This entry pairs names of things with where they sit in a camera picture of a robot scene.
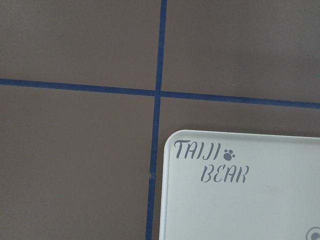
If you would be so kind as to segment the white rectangular bear plate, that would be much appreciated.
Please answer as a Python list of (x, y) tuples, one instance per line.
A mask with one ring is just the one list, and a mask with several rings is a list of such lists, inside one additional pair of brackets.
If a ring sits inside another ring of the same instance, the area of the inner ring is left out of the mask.
[(161, 240), (319, 237), (319, 138), (180, 130), (167, 139)]

